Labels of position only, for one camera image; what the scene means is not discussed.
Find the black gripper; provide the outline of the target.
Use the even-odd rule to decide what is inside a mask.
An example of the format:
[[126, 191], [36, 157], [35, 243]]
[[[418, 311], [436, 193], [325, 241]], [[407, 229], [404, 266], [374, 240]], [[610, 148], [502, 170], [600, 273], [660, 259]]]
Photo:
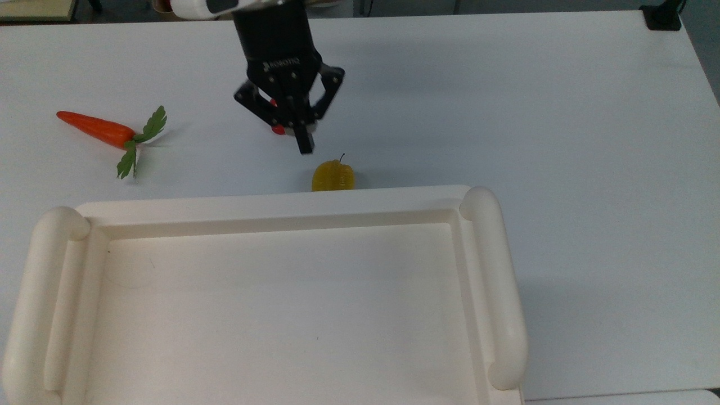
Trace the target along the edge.
[[[303, 1], [270, 1], [232, 11], [247, 62], [234, 99], [270, 127], [292, 133], [301, 154], [314, 151], [313, 132], [344, 81], [341, 67], [322, 65]], [[309, 103], [316, 77], [323, 92]], [[298, 113], [304, 113], [304, 127]]]

